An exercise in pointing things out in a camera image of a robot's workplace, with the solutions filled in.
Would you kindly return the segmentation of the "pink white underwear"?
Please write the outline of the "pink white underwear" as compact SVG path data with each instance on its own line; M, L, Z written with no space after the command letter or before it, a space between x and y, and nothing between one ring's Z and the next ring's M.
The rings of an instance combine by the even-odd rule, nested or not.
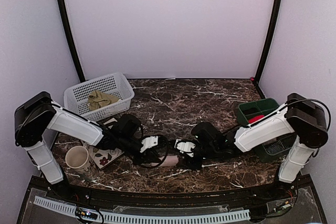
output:
M177 155L168 155L167 157L161 157L161 167L177 166L179 163L179 157Z

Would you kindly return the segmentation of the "olive green cloth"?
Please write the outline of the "olive green cloth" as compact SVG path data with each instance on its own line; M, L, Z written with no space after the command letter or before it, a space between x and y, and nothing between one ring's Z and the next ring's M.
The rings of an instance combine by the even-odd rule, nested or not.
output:
M107 94L99 90L94 90L88 94L87 106L90 111L95 111L105 106L114 104L118 101L120 101L120 98L115 95Z

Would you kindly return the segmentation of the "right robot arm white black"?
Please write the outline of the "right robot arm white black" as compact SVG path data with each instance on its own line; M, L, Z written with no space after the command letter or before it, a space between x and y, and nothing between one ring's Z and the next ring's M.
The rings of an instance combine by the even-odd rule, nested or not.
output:
M331 111L323 102L291 93L285 103L253 123L221 132L213 124L201 122L191 130L193 140L176 141L174 147L183 154L187 168L199 170L204 160L231 159L271 140L294 136L286 159L265 192L265 198L278 200L291 188L314 152L327 143L331 119Z

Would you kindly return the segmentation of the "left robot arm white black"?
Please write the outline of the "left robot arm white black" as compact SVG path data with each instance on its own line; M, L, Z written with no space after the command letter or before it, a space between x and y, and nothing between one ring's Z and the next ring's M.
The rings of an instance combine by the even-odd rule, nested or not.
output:
M54 158L44 140L44 132L53 130L77 138L99 150L123 151L134 165L147 169L162 165L167 155L160 157L157 147L167 147L163 135L136 138L143 126L138 118L124 114L109 124L88 120L54 102L50 94L42 91L20 105L14 112L15 144L24 148L49 183L50 189L63 201L74 197L67 176Z

